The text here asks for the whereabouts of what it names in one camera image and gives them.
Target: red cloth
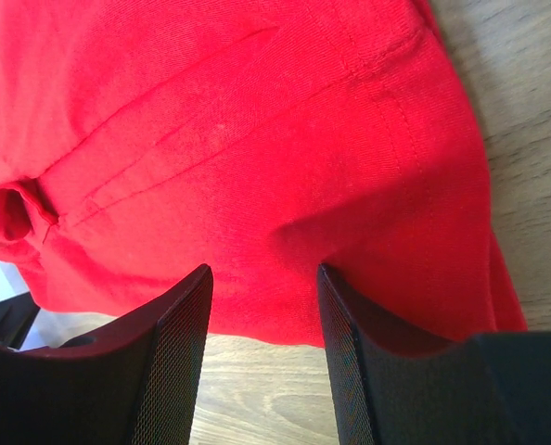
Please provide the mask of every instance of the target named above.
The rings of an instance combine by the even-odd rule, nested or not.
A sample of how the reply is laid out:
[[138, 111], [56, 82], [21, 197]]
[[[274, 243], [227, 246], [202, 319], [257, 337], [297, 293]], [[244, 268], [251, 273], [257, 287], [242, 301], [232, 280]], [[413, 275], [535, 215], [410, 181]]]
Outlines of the red cloth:
[[461, 339], [525, 328], [425, 0], [0, 0], [0, 260], [121, 315], [198, 264], [210, 329], [322, 345], [316, 266]]

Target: red fabric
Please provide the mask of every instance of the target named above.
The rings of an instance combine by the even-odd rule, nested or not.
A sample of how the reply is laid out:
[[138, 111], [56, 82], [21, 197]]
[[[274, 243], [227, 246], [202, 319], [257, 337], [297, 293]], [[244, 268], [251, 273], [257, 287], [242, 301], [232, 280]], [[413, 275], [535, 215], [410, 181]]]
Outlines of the red fabric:
[[198, 264], [210, 329], [322, 345], [316, 266], [461, 339], [525, 328], [424, 0], [0, 0], [0, 260], [121, 315]]

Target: wooden surface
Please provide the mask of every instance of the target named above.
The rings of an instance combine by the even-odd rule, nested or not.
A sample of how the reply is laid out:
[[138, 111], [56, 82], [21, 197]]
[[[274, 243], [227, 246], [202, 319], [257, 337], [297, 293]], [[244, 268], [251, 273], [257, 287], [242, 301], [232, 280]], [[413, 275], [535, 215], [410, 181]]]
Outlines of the wooden surface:
[[[486, 138], [515, 287], [531, 328], [551, 329], [551, 0], [432, 4]], [[324, 352], [210, 337], [191, 443], [338, 443]]]

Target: stitching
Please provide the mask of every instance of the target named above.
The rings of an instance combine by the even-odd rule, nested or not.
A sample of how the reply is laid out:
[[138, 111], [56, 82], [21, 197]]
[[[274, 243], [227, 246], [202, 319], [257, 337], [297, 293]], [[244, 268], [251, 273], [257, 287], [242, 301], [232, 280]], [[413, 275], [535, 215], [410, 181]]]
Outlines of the stitching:
[[[346, 32], [346, 34], [348, 35], [348, 37], [350, 38], [350, 41], [352, 42], [352, 46], [354, 47], [355, 51], [356, 51], [356, 55], [358, 56], [358, 58], [360, 59], [361, 61], [361, 65], [363, 67], [366, 67], [367, 64], [366, 64], [366, 61], [360, 56], [359, 52], [358, 52], [358, 47], [356, 45], [356, 42], [354, 41], [354, 39], [352, 38], [352, 36], [350, 35], [349, 31], [347, 30], [346, 26], [341, 22], [341, 19], [340, 19], [340, 15], [338, 13], [338, 10], [335, 8], [335, 5], [333, 3], [331, 3], [331, 6], [335, 12], [335, 19], [336, 21], [338, 22], [338, 24], [342, 27], [342, 29]], [[311, 9], [309, 8], [308, 5], [306, 5], [306, 8], [307, 10], [309, 11], [309, 14], [311, 15], [311, 18], [317, 23], [317, 25], [319, 26], [319, 28], [321, 29], [321, 32], [325, 35], [325, 38], [327, 39], [327, 41], [329, 42], [329, 44], [334, 48], [334, 50], [338, 53], [338, 55], [340, 56], [341, 58], [341, 61], [343, 63], [343, 66], [344, 68], [346, 68], [346, 70], [353, 76], [354, 79], [358, 79], [358, 74], [355, 70], [351, 69], [348, 62], [345, 60], [345, 57], [343, 56], [343, 54], [341, 53], [340, 49], [337, 48], [330, 40], [329, 38], [327, 37], [327, 33], [324, 31], [323, 29], [323, 24], [313, 15]], [[384, 52], [382, 53], [381, 55], [384, 55], [384, 54], [387, 54], [389, 53], [390, 51], [387, 51], [387, 52]], [[405, 177], [403, 175], [403, 171], [402, 171], [402, 167], [401, 167], [401, 162], [399, 161], [399, 155], [397, 153], [397, 148], [395, 146], [395, 143], [393, 142], [393, 138], [391, 136], [391, 127], [389, 126], [389, 123], [388, 121], [385, 119], [383, 113], [382, 113], [382, 110], [380, 109], [380, 106], [378, 105], [378, 102], [377, 100], [374, 98], [374, 95], [372, 94], [372, 92], [370, 91], [370, 88], [368, 88], [368, 85], [366, 85], [366, 88], [368, 90], [368, 95], [370, 97], [370, 99], [372, 100], [372, 102], [375, 104], [375, 107], [377, 108], [377, 112], [378, 112], [378, 115], [380, 116], [380, 119], [383, 121], [383, 123], [385, 124], [385, 129], [386, 129], [386, 133], [387, 133], [387, 137], [389, 138], [389, 141], [391, 143], [391, 149], [392, 149], [392, 152], [393, 152], [393, 156], [395, 158], [395, 165], [396, 165], [396, 168], [397, 168], [397, 172], [399, 174], [399, 177], [400, 177], [400, 180], [401, 180], [401, 183], [402, 183], [402, 187], [403, 187], [403, 190], [404, 190], [404, 194], [406, 197], [409, 197], [409, 194], [407, 192], [407, 186], [406, 186], [406, 183], [405, 183]]]
[[[346, 24], [344, 22], [342, 22], [341, 20], [341, 17], [340, 17], [340, 13], [339, 11], [337, 10], [335, 4], [333, 1], [330, 1], [330, 4], [331, 4], [331, 7], [333, 9], [333, 11], [335, 12], [335, 19], [336, 21], [338, 22], [338, 24], [341, 26], [341, 28], [345, 31], [345, 33], [347, 34], [348, 38], [350, 39], [350, 42], [352, 43], [352, 46], [356, 52], [356, 55], [357, 57], [360, 59], [361, 61], [361, 65], [362, 65], [362, 68], [363, 69], [369, 69], [369, 64], [366, 62], [366, 60], [364, 60], [364, 58], [360, 55], [360, 52], [358, 51], [358, 46], [352, 36], [352, 34], [350, 33], [350, 30], [348, 29], [348, 27], [346, 26]], [[407, 38], [405, 38], [404, 40], [402, 40], [401, 42], [399, 42], [399, 44], [396, 44], [394, 45], [394, 47], [392, 48], [392, 50], [394, 49], [397, 49], [399, 48], [400, 46], [402, 46], [405, 42], [407, 42], [408, 40], [411, 40], [412, 37], [415, 37], [416, 35], [419, 35], [420, 34], [420, 30], [419, 28], [416, 30], [416, 32], [410, 34]], [[390, 53], [390, 48], [387, 48], [387, 51], [381, 53], [381, 55], [386, 55], [386, 54], [389, 54]], [[431, 223], [432, 222], [432, 209], [431, 209], [431, 203], [432, 203], [432, 196], [430, 194], [430, 190], [429, 190], [429, 183], [426, 179], [426, 177], [424, 176], [424, 172], [423, 172], [423, 169], [422, 169], [422, 164], [420, 162], [420, 159], [419, 159], [419, 156], [417, 154], [417, 150], [416, 150], [416, 143], [414, 141], [414, 136], [412, 134], [412, 131], [411, 131], [411, 127], [409, 125], [409, 122], [407, 120], [407, 117], [405, 116], [405, 111], [404, 111], [404, 108], [402, 107], [400, 101], [397, 99], [397, 96], [391, 91], [391, 89], [389, 88], [389, 86], [384, 82], [384, 80], [382, 79], [382, 76], [381, 78], [379, 79], [380, 81], [380, 84], [382, 85], [383, 89], [390, 95], [390, 97], [392, 98], [393, 102], [395, 103], [395, 106], [400, 110], [401, 114], [402, 114], [402, 118], [403, 118], [403, 121], [404, 121], [404, 125], [405, 125], [405, 129], [407, 130], [407, 133], [408, 133], [408, 136], [409, 136], [409, 140], [410, 140], [410, 146], [411, 146], [411, 149], [412, 149], [412, 152], [414, 153], [414, 158], [416, 160], [416, 166], [417, 166], [417, 169], [418, 169], [418, 173], [420, 175], [420, 177], [423, 179], [423, 183], [424, 183], [424, 189], [425, 189], [425, 193], [426, 193], [426, 196], [427, 196], [427, 200], [428, 200], [428, 203], [429, 203], [429, 222]], [[405, 196], [409, 199], [410, 202], [414, 203], [414, 200], [412, 198], [410, 198], [409, 196], [409, 193], [408, 193], [408, 190], [407, 190], [407, 186], [405, 184], [405, 179], [401, 173], [401, 166], [400, 166], [400, 161], [399, 161], [399, 156], [397, 154], [397, 150], [396, 150], [396, 147], [395, 147], [395, 144], [393, 143], [393, 139], [391, 137], [391, 129], [389, 127], [389, 123], [387, 122], [387, 120], [384, 119], [383, 117], [383, 113], [382, 113], [382, 110], [380, 109], [380, 106], [378, 105], [377, 101], [375, 100], [375, 98], [373, 97], [373, 95], [370, 93], [369, 91], [369, 95], [371, 97], [371, 99], [373, 100], [373, 102], [375, 103], [376, 107], [377, 107], [377, 110], [378, 110], [378, 113], [380, 115], [380, 118], [383, 120], [383, 122], [385, 122], [385, 128], [386, 128], [386, 131], [387, 131], [387, 134], [388, 134], [388, 137], [389, 137], [389, 140], [391, 142], [391, 147], [392, 147], [392, 150], [393, 150], [393, 153], [395, 155], [395, 160], [397, 162], [397, 168], [398, 168], [398, 172], [400, 173], [400, 175], [402, 176], [402, 185], [403, 185], [403, 188], [404, 188], [404, 194]], [[415, 230], [412, 231], [412, 239], [414, 239], [415, 237]], [[424, 264], [425, 264], [425, 267], [428, 271], [430, 271], [430, 261], [429, 261], [429, 248], [426, 248], [424, 250]], [[427, 288], [427, 291], [428, 293], [430, 293], [430, 279], [429, 279], [429, 275], [427, 275], [427, 278], [426, 278], [426, 288]]]
[[208, 55], [207, 57], [204, 57], [203, 59], [201, 60], [198, 60], [196, 63], [194, 63], [193, 65], [191, 66], [187, 66], [186, 68], [184, 68], [183, 70], [180, 70], [178, 72], [176, 72], [175, 74], [173, 74], [172, 76], [168, 77], [167, 79], [165, 79], [164, 81], [160, 82], [160, 83], [156, 83], [155, 85], [151, 86], [148, 90], [142, 92], [140, 95], [134, 97], [133, 99], [131, 99], [130, 101], [126, 102], [125, 104], [121, 105], [120, 107], [118, 107], [115, 111], [113, 111], [112, 113], [110, 113], [110, 115], [108, 115], [102, 122], [100, 122], [98, 125], [95, 126], [95, 128], [90, 131], [86, 136], [84, 136], [82, 138], [82, 140], [80, 140], [80, 142], [78, 142], [73, 148], [70, 149], [70, 151], [68, 151], [67, 153], [63, 154], [60, 158], [58, 158], [57, 160], [55, 160], [51, 165], [49, 165], [41, 174], [39, 174], [38, 176], [42, 176], [44, 174], [46, 174], [49, 170], [51, 170], [53, 167], [55, 167], [57, 164], [59, 164], [62, 160], [64, 160], [64, 158], [66, 158], [67, 156], [69, 156], [71, 153], [73, 153], [76, 149], [78, 149], [81, 145], [83, 145], [94, 133], [96, 133], [98, 130], [100, 130], [107, 122], [109, 122], [112, 118], [114, 118], [115, 116], [117, 116], [119, 113], [121, 113], [122, 111], [126, 110], [126, 109], [129, 109], [133, 106], [135, 106], [137, 103], [141, 102], [142, 100], [144, 100], [148, 95], [154, 93], [156, 90], [158, 90], [159, 88], [161, 88], [162, 86], [164, 86], [165, 84], [167, 83], [170, 83], [170, 82], [173, 82], [175, 78], [177, 78], [178, 76], [181, 76], [183, 74], [186, 74], [187, 72], [189, 72], [190, 70], [193, 70], [195, 69], [196, 67], [198, 67], [199, 65], [207, 62], [208, 60], [216, 57], [217, 55], [219, 54], [222, 54], [223, 52], [225, 51], [228, 51], [229, 49], [231, 49], [232, 47], [234, 47], [235, 45], [238, 45], [238, 44], [241, 44], [243, 43], [244, 41], [246, 41], [247, 39], [255, 36], [256, 34], [259, 34], [259, 33], [262, 33], [262, 32], [269, 32], [269, 31], [272, 31], [272, 30], [276, 30], [277, 27], [276, 26], [272, 26], [272, 27], [268, 27], [268, 28], [262, 28], [260, 30], [257, 30], [257, 31], [254, 31], [254, 32], [251, 32], [250, 34], [247, 34], [245, 35], [244, 37], [236, 40], [235, 42], [233, 42], [232, 44], [229, 44], [227, 46], [225, 46], [224, 48], [221, 48], [218, 52], [216, 53], [212, 53], [210, 55]]
[[[214, 103], [214, 101], [211, 101], [211, 103], [208, 105], [208, 107], [210, 107], [212, 104]], [[197, 118], [198, 115], [197, 114], [194, 114], [193, 116], [191, 116], [189, 119], [187, 119], [186, 121], [184, 121], [183, 123], [181, 123], [180, 125], [178, 125], [176, 128], [172, 129], [169, 131], [169, 134], [173, 134], [173, 133], [177, 133], [180, 129], [182, 129], [183, 127], [185, 127], [186, 125], [188, 125], [192, 120], [194, 120], [195, 118]], [[148, 150], [144, 151], [139, 157], [137, 157], [137, 159], [134, 159], [132, 162], [129, 163], [129, 165], [126, 165], [124, 168], [122, 168], [121, 170], [119, 170], [118, 172], [116, 172], [115, 174], [113, 174], [110, 178], [108, 178], [104, 183], [102, 184], [99, 184], [97, 187], [95, 187], [93, 190], [90, 191], [90, 193], [88, 193], [83, 199], [82, 201], [86, 201], [87, 199], [91, 198], [98, 190], [104, 188], [106, 185], [108, 185], [109, 183], [111, 183], [112, 181], [115, 181], [117, 178], [123, 176], [123, 174], [131, 169], [135, 164], [139, 163], [143, 158], [145, 158], [147, 156], [147, 154], [153, 150], [156, 146], [158, 146], [158, 144], [160, 142], [162, 142], [164, 139], [165, 139], [166, 135], [162, 136], [158, 141], [156, 141], [153, 146], [151, 148], [149, 148]], [[68, 215], [72, 214], [73, 210], [68, 210], [66, 213], [63, 213], [62, 215], [59, 215], [59, 216], [63, 216], [63, 217], [67, 217]]]
[[89, 220], [90, 218], [96, 216], [98, 213], [102, 212], [102, 211], [106, 211], [108, 209], [110, 209], [111, 207], [123, 202], [124, 200], [126, 199], [129, 199], [131, 197], [136, 197], [138, 195], [141, 195], [142, 193], [146, 193], [147, 191], [153, 189], [154, 187], [157, 187], [158, 185], [162, 185], [162, 184], [166, 184], [168, 183], [169, 181], [171, 181], [172, 179], [182, 175], [182, 174], [185, 174], [187, 172], [190, 172], [192, 171], [193, 169], [199, 167], [200, 165], [203, 165], [205, 162], [208, 162], [214, 158], [216, 158], [217, 156], [221, 155], [222, 153], [224, 153], [226, 150], [230, 149], [231, 147], [235, 146], [236, 144], [239, 144], [240, 142], [244, 141], [247, 137], [249, 137], [251, 134], [255, 133], [257, 130], [261, 129], [264, 125], [278, 119], [279, 117], [283, 116], [284, 114], [290, 112], [292, 109], [294, 109], [295, 107], [297, 107], [300, 103], [303, 103], [304, 101], [306, 100], [310, 100], [311, 98], [317, 96], [317, 95], [320, 95], [323, 91], [325, 91], [327, 88], [331, 87], [332, 85], [335, 85], [336, 83], [340, 83], [340, 82], [344, 82], [347, 78], [346, 77], [342, 77], [341, 79], [338, 79], [336, 80], [335, 82], [333, 83], [329, 83], [327, 85], [325, 85], [323, 88], [321, 88], [320, 90], [314, 92], [313, 94], [307, 96], [305, 99], [303, 99], [302, 101], [299, 101], [299, 102], [296, 102], [294, 104], [292, 104], [290, 107], [286, 108], [286, 109], [283, 109], [282, 111], [280, 111], [279, 113], [275, 114], [275, 116], [272, 116], [270, 117], [269, 119], [265, 120], [264, 122], [262, 122], [260, 125], [257, 125], [255, 127], [253, 127], [247, 134], [241, 136], [239, 139], [237, 139], [236, 141], [234, 141], [232, 144], [228, 145], [228, 146], [225, 146], [224, 148], [222, 148], [221, 150], [218, 150], [217, 152], [213, 153], [212, 155], [209, 155], [207, 158], [205, 159], [202, 159], [200, 160], [197, 164], [194, 164], [194, 165], [190, 165], [188, 166], [187, 168], [185, 168], [184, 170], [180, 171], [180, 172], [177, 172], [173, 175], [171, 175], [170, 177], [168, 178], [165, 178], [155, 184], [152, 184], [142, 190], [138, 190], [136, 192], [133, 192], [132, 194], [126, 196], [126, 197], [121, 197], [120, 199], [117, 199], [116, 201], [113, 201], [111, 202], [110, 204], [108, 204], [107, 206], [105, 207], [100, 207], [98, 206], [94, 201], [91, 201], [93, 202], [97, 207], [98, 209], [96, 211], [94, 211], [93, 213], [90, 213], [88, 214], [87, 216], [81, 218], [78, 222], [74, 222], [72, 223], [69, 227], [76, 227], [78, 224], [80, 223], [83, 223], [84, 221], [87, 221]]
[[[364, 58], [360, 55], [359, 51], [358, 51], [358, 47], [357, 47], [357, 44], [352, 36], [352, 34], [350, 33], [349, 29], [347, 28], [347, 26], [345, 25], [345, 23], [343, 23], [341, 21], [341, 18], [340, 18], [340, 14], [337, 10], [337, 8], [335, 7], [335, 4], [333, 1], [330, 2], [334, 12], [335, 12], [335, 15], [336, 15], [336, 20], [338, 21], [338, 24], [343, 28], [343, 30], [346, 32], [346, 34], [348, 35], [348, 38], [350, 39], [350, 41], [352, 42], [352, 46], [354, 47], [355, 51], [356, 51], [356, 55], [358, 56], [358, 58], [361, 60], [362, 62], [362, 66], [363, 68], [368, 68], [368, 64], [367, 62], [364, 60]], [[429, 203], [428, 207], [429, 207], [429, 212], [428, 212], [428, 216], [429, 216], [429, 223], [432, 223], [432, 220], [433, 220], [433, 216], [432, 216], [432, 208], [431, 208], [431, 205], [432, 205], [432, 196], [431, 196], [431, 193], [430, 193], [430, 188], [429, 188], [429, 182], [428, 180], [426, 179], [426, 176], [424, 175], [424, 171], [422, 169], [422, 164], [420, 162], [420, 159], [419, 159], [419, 156], [417, 154], [417, 150], [416, 150], [416, 143], [415, 143], [415, 140], [414, 140], [414, 135], [412, 133], [412, 130], [411, 130], [411, 126], [407, 120], [407, 117], [405, 116], [405, 110], [404, 110], [404, 107], [401, 105], [401, 102], [399, 101], [399, 99], [397, 99], [397, 96], [392, 92], [392, 90], [389, 88], [389, 86], [385, 83], [385, 81], [383, 80], [383, 77], [381, 76], [380, 79], [378, 79], [380, 81], [380, 84], [382, 85], [383, 89], [389, 94], [389, 96], [391, 97], [391, 99], [393, 100], [393, 102], [395, 103], [395, 106], [400, 110], [401, 114], [402, 114], [402, 119], [404, 121], [404, 126], [405, 126], [405, 129], [407, 131], [407, 134], [409, 136], [409, 140], [410, 140], [410, 148], [412, 150], [412, 152], [414, 153], [414, 158], [416, 160], [416, 166], [417, 166], [417, 170], [418, 170], [418, 173], [419, 173], [419, 176], [420, 178], [422, 178], [423, 180], [423, 183], [424, 183], [424, 191], [425, 191], [425, 194], [427, 196], [427, 201]], [[377, 104], [377, 109], [378, 109], [378, 112], [381, 116], [381, 118], [383, 118], [383, 115], [382, 115], [382, 112], [380, 110], [380, 107], [378, 106]], [[398, 160], [398, 155], [397, 155], [397, 151], [395, 150], [395, 145], [394, 143], [392, 142], [392, 139], [391, 139], [391, 130], [389, 128], [389, 124], [387, 123], [386, 120], [385, 121], [385, 125], [386, 125], [386, 128], [387, 128], [387, 133], [389, 134], [389, 138], [390, 138], [390, 141], [391, 141], [391, 146], [393, 147], [393, 152], [395, 153], [395, 158], [397, 158], [397, 162], [398, 162], [398, 165], [399, 165], [399, 160]], [[405, 185], [405, 180], [402, 180], [402, 183], [404, 185], [404, 192], [406, 194], [406, 197], [409, 197], [409, 193], [407, 191], [407, 187]], [[415, 237], [415, 230], [412, 231], [412, 239], [414, 239]], [[424, 264], [426, 266], [426, 269], [430, 272], [431, 269], [430, 269], [430, 260], [429, 260], [429, 248], [427, 247], [425, 250], [424, 250]], [[427, 275], [427, 278], [426, 278], [426, 287], [427, 287], [427, 290], [428, 290], [428, 293], [430, 293], [430, 279], [429, 279], [429, 275]]]
[[41, 242], [41, 244], [44, 244], [44, 243], [45, 243], [46, 238], [49, 236], [49, 232], [51, 232], [51, 228], [53, 227], [53, 225], [56, 225], [56, 224], [49, 225], [49, 226], [46, 228], [45, 236], [43, 236], [43, 241]]

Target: black mesh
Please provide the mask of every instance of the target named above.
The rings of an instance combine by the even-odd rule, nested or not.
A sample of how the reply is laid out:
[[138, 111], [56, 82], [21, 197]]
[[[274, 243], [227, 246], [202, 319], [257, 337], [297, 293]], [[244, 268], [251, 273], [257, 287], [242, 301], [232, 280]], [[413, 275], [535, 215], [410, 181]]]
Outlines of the black mesh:
[[187, 444], [211, 302], [206, 279], [160, 319], [133, 445]]
[[343, 445], [374, 444], [372, 411], [365, 394], [356, 353], [358, 346], [347, 315], [336, 302], [328, 280], [319, 279], [321, 323], [327, 344], [327, 367], [335, 404], [338, 436]]

